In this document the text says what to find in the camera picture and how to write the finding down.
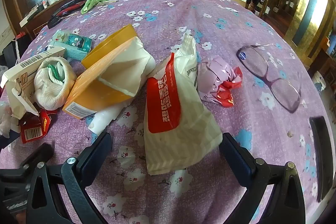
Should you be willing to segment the dark red snack packet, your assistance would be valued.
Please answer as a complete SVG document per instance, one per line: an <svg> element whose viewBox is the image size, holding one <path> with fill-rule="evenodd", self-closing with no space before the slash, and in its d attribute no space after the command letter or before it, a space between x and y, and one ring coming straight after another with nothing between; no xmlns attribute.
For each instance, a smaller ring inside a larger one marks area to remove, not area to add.
<svg viewBox="0 0 336 224"><path fill-rule="evenodd" d="M43 138L47 135L52 118L57 116L57 110L40 109L38 115L26 113L19 120L21 140L23 144Z"/></svg>

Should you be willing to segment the white plastic bottle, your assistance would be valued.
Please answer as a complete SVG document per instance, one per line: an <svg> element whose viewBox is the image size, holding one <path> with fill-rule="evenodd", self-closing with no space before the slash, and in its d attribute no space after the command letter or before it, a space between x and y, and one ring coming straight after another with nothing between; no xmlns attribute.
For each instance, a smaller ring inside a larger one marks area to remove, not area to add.
<svg viewBox="0 0 336 224"><path fill-rule="evenodd" d="M88 129L99 136L106 127L111 123L111 121L115 120L120 112L125 108L123 103L119 103L116 105L109 106L104 110L97 112L93 119L91 120Z"/></svg>

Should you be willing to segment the white plastic bag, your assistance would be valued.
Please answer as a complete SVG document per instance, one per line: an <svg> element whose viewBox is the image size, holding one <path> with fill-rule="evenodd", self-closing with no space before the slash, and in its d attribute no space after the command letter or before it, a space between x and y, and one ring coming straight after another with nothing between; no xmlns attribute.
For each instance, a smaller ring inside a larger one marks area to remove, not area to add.
<svg viewBox="0 0 336 224"><path fill-rule="evenodd" d="M12 128L12 111L8 103L0 102L0 134L6 139L10 137Z"/></svg>

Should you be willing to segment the striped paper bag red label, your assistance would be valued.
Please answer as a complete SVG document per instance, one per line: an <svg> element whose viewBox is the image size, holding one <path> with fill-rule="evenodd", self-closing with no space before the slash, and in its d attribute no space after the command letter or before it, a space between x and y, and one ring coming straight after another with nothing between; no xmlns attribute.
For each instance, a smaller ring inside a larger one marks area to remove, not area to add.
<svg viewBox="0 0 336 224"><path fill-rule="evenodd" d="M212 113L195 86L197 48L185 35L147 79L144 143L150 175L185 169L200 162L223 140Z"/></svg>

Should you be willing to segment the white barcode medicine box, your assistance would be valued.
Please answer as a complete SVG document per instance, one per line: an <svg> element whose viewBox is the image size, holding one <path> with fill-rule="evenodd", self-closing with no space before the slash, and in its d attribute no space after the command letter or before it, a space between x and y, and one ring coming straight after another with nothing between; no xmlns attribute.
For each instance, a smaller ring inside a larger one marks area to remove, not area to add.
<svg viewBox="0 0 336 224"><path fill-rule="evenodd" d="M3 74L1 88L6 89L13 117L22 119L27 112L39 115L34 106L35 76L45 59L63 56L64 52L63 47L53 47L18 63Z"/></svg>

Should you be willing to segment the white sock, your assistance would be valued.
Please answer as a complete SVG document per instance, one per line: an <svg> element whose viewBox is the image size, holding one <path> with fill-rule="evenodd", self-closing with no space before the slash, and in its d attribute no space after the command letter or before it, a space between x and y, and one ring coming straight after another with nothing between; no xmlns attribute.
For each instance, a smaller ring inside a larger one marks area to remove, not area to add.
<svg viewBox="0 0 336 224"><path fill-rule="evenodd" d="M35 101L45 110L62 107L76 79L73 68L65 58L46 58L34 78Z"/></svg>

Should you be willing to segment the pink red wrapper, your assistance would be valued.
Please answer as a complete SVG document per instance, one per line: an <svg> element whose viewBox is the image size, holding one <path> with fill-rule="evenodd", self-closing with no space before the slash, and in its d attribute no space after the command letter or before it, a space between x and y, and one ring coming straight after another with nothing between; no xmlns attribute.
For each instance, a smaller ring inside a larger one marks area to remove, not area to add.
<svg viewBox="0 0 336 224"><path fill-rule="evenodd" d="M210 56L198 65L197 90L201 100L223 107L233 107L231 90L242 85L239 67L231 67L222 57Z"/></svg>

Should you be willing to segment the teal cartoon tissue pack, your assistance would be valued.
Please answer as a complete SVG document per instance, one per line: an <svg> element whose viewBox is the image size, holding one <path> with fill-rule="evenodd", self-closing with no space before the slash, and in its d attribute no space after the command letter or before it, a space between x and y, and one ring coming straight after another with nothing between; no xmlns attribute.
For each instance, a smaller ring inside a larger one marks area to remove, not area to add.
<svg viewBox="0 0 336 224"><path fill-rule="evenodd" d="M49 46L62 47L65 49L64 58L82 61L91 51L92 39L69 30L57 30L51 38Z"/></svg>

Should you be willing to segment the purple floral tablecloth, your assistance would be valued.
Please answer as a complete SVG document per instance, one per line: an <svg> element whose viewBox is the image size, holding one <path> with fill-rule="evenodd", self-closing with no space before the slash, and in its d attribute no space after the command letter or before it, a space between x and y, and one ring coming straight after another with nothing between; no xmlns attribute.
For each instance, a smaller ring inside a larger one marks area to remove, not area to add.
<svg viewBox="0 0 336 224"><path fill-rule="evenodd" d="M233 0L105 0L1 86L1 223L313 223L333 184L310 75Z"/></svg>

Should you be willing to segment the black key fob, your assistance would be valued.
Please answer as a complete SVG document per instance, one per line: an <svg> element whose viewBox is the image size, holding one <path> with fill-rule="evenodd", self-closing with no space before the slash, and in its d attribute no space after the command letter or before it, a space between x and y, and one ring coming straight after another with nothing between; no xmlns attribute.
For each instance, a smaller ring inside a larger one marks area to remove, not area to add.
<svg viewBox="0 0 336 224"><path fill-rule="evenodd" d="M54 28L61 21L62 21L62 18L60 16L55 15L48 21L47 26L49 29Z"/></svg>

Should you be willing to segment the black red tools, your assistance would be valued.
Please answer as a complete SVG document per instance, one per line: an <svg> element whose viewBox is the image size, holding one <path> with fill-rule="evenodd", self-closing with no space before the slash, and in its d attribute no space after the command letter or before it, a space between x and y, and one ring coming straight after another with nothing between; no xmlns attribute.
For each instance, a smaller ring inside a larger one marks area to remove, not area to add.
<svg viewBox="0 0 336 224"><path fill-rule="evenodd" d="M71 11L75 11L78 9L81 9L84 4L85 4L86 0L72 0L69 1L68 3L62 5L60 8L58 8L53 14L52 16L65 16L67 14L69 14Z"/></svg>

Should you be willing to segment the green cloth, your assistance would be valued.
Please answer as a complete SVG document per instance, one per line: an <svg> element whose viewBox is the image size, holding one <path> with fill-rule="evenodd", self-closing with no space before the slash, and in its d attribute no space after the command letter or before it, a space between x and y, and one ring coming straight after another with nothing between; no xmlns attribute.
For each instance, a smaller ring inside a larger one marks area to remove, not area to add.
<svg viewBox="0 0 336 224"><path fill-rule="evenodd" d="M81 9L81 14L86 14L89 10L94 8L98 3L106 2L108 0L86 0L83 8Z"/></svg>

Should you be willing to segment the purple frame eyeglasses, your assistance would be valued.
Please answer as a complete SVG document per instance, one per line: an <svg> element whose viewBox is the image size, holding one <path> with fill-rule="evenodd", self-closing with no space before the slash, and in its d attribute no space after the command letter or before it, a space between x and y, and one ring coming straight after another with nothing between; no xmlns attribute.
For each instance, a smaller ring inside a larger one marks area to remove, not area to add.
<svg viewBox="0 0 336 224"><path fill-rule="evenodd" d="M284 76L263 48L275 47L275 44L246 45L239 48L236 56L244 67L261 80L271 91L276 101L289 113L294 113L301 103L302 74L297 73L291 79Z"/></svg>

